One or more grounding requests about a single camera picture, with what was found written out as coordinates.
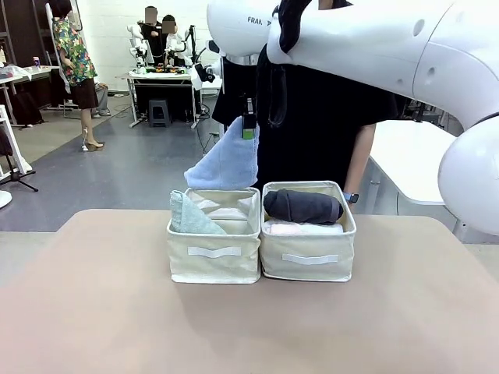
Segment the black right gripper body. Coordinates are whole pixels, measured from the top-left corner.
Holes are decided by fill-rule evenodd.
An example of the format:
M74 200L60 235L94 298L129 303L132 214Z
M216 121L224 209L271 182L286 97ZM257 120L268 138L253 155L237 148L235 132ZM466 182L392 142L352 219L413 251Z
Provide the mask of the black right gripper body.
M222 99L226 104L238 103L242 98L256 98L257 67L223 62Z

